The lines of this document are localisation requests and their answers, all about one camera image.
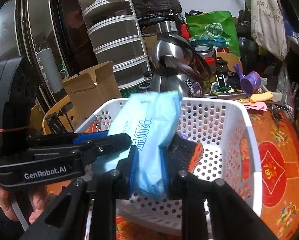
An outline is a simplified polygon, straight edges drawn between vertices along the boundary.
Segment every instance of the yellow cloth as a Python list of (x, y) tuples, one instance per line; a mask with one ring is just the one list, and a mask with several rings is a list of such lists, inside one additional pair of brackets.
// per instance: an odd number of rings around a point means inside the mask
[(256, 102), (265, 102), (267, 100), (272, 99), (274, 96), (270, 91), (267, 91), (262, 94), (256, 94), (256, 95), (251, 95), (250, 97), (250, 102), (256, 103)]

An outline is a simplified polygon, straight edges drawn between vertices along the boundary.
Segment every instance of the kettle handle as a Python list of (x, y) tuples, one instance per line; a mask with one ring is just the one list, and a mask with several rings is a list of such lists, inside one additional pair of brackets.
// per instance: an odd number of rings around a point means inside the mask
[(168, 55), (161, 56), (160, 58), (163, 59), (164, 61), (166, 61), (167, 59), (169, 59), (171, 62), (174, 63), (174, 65), (178, 69), (180, 69), (182, 72), (184, 72), (191, 79), (195, 80), (195, 82), (203, 83), (205, 81), (205, 79), (203, 78), (203, 76), (197, 70), (195, 70), (195, 69), (191, 68), (190, 66), (184, 64), (178, 58), (176, 58), (174, 56), (168, 56)]

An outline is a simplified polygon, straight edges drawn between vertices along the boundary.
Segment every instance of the pink paper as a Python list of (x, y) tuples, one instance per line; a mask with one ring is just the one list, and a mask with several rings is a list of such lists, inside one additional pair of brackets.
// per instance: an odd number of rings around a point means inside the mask
[(264, 102), (257, 102), (254, 104), (256, 104), (256, 106), (245, 106), (245, 107), (246, 109), (262, 110), (264, 112), (267, 112), (267, 105)]

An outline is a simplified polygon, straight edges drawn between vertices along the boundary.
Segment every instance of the tissue package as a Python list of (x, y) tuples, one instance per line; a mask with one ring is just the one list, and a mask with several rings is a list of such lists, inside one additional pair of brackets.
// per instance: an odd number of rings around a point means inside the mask
[[(108, 135), (127, 133), (139, 151), (134, 188), (152, 196), (163, 196), (162, 147), (168, 147), (176, 130), (182, 95), (177, 91), (132, 94), (111, 124)], [(129, 150), (104, 155), (93, 163), (93, 174), (115, 169)]]

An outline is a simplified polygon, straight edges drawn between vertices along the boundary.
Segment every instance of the purple plastic item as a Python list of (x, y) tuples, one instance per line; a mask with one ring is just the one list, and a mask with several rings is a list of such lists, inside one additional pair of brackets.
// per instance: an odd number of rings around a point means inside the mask
[(245, 76), (242, 73), (239, 64), (235, 64), (234, 69), (239, 76), (239, 80), (241, 81), (241, 89), (245, 94), (252, 95), (257, 89), (259, 89), (261, 80), (257, 72), (252, 71)]

